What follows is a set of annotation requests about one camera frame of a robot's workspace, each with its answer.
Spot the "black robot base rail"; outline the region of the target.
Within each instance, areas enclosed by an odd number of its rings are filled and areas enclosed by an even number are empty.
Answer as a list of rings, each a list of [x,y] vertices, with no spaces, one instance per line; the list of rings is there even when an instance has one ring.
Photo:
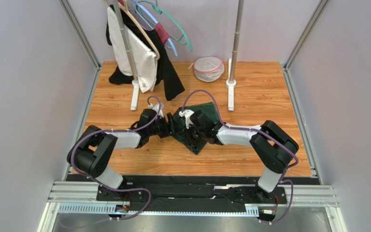
[[[125,175],[121,189],[114,192],[97,186],[95,200],[126,202],[133,211],[239,213],[246,204],[286,204],[289,190],[276,187],[266,193],[257,186],[258,176],[169,176]]]

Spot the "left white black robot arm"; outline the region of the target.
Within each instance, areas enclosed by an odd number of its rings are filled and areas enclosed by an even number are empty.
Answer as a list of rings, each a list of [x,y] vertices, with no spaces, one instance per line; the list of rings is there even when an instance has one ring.
[[[166,119],[162,113],[145,109],[140,119],[127,130],[102,130],[91,125],[70,149],[67,162],[75,171],[106,188],[118,189],[123,177],[109,165],[113,151],[141,148],[151,136],[170,136],[170,122],[171,119]]]

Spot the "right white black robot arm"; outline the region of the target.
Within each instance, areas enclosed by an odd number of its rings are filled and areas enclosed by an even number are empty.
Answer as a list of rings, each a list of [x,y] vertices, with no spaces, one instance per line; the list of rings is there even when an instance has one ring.
[[[224,122],[214,123],[201,111],[182,110],[179,117],[185,122],[186,144],[197,142],[216,145],[252,147],[265,168],[258,186],[267,193],[274,191],[292,160],[297,161],[299,145],[273,121],[262,125],[237,127]]]

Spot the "dark green cloth napkin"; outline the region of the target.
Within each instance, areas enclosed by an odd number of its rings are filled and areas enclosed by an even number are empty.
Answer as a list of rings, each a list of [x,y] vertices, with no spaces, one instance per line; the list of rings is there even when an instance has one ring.
[[[205,140],[195,140],[193,141],[193,144],[189,145],[186,144],[186,133],[182,131],[181,129],[186,129],[185,121],[182,117],[179,116],[179,112],[181,111],[181,107],[177,109],[177,111],[171,116],[172,117],[172,123],[173,127],[175,128],[175,132],[172,134],[172,137],[177,140],[179,143],[184,145],[187,149],[189,149],[192,153],[197,155],[202,151],[204,146],[207,144],[207,141]],[[198,110],[202,110],[206,116],[213,121],[213,123],[218,123],[219,118],[217,116],[217,112],[214,106],[213,102],[207,102],[197,105],[190,105],[186,106],[185,110],[191,110],[193,112],[196,112]]]

